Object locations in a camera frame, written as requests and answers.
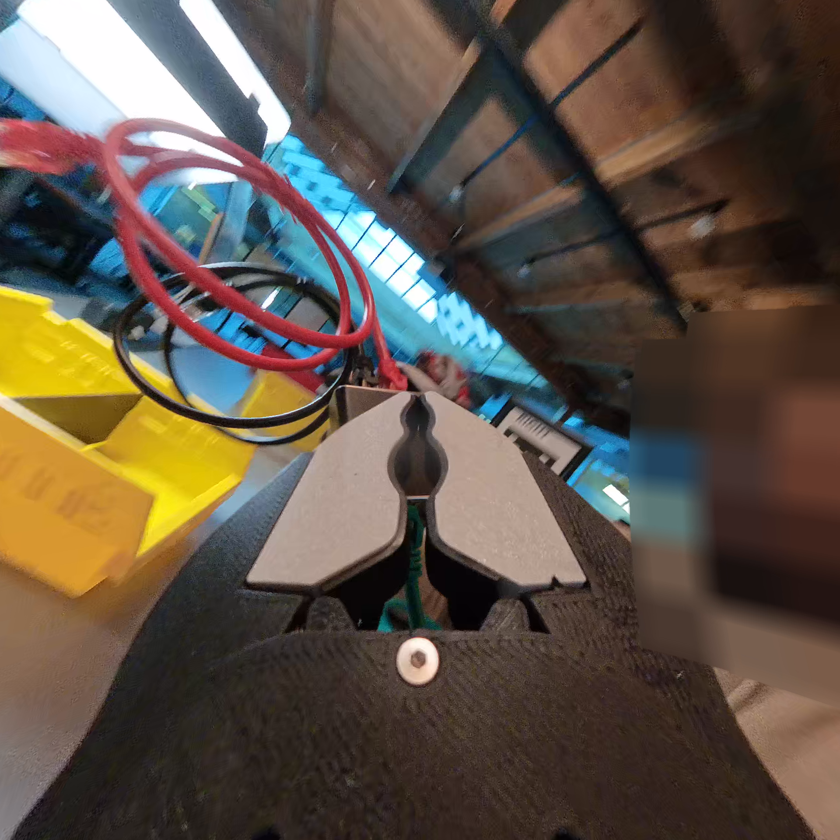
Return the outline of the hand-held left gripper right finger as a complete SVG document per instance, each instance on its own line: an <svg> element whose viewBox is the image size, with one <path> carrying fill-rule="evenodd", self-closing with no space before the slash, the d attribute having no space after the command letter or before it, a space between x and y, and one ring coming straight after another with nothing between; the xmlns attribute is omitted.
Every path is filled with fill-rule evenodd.
<svg viewBox="0 0 840 840"><path fill-rule="evenodd" d="M440 463L428 499L435 545L516 592L582 587L586 575L520 448L444 396L422 399Z"/></svg>

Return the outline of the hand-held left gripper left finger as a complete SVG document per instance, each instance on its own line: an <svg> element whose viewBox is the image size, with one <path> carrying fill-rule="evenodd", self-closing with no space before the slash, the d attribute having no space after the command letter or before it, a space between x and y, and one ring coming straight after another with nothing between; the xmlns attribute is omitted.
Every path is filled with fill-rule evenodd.
<svg viewBox="0 0 840 840"><path fill-rule="evenodd" d="M250 588L326 593L394 554L407 520L396 455L418 405L419 394L393 392L332 430L247 573Z"/></svg>

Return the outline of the grey ethernet adapter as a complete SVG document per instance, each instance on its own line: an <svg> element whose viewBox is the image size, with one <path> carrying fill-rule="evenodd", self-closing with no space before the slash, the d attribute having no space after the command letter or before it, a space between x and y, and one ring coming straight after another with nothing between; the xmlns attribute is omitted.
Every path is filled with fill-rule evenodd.
<svg viewBox="0 0 840 840"><path fill-rule="evenodd" d="M329 403L329 431L331 433L337 431L360 415L393 398L399 398L405 402L410 401L414 396L414 393L407 391L391 391L361 385L341 385L332 394Z"/></svg>

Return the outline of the yellow plastic bin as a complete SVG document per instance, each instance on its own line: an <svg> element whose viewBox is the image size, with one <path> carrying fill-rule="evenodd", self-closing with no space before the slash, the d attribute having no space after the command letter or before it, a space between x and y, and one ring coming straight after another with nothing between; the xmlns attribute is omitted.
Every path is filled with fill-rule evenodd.
<svg viewBox="0 0 840 840"><path fill-rule="evenodd" d="M1 299L2 561L79 597L186 540L259 448L142 395L111 340L49 298Z"/></svg>

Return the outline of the framed marker tag sign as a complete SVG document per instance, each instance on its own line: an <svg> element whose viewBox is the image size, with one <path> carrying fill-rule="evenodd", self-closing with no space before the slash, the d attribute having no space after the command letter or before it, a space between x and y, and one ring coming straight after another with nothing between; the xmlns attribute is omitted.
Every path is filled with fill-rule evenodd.
<svg viewBox="0 0 840 840"><path fill-rule="evenodd" d="M512 400L502 407L492 424L522 452L534 455L563 480L572 477L593 449L582 438L546 423Z"/></svg>

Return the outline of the studio light panel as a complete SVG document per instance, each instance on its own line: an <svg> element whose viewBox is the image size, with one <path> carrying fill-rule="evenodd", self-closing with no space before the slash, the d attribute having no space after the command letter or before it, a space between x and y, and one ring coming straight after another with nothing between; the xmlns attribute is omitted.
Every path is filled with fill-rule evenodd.
<svg viewBox="0 0 840 840"><path fill-rule="evenodd" d="M261 156L291 119L224 5L2 2L2 81L79 133L163 119Z"/></svg>

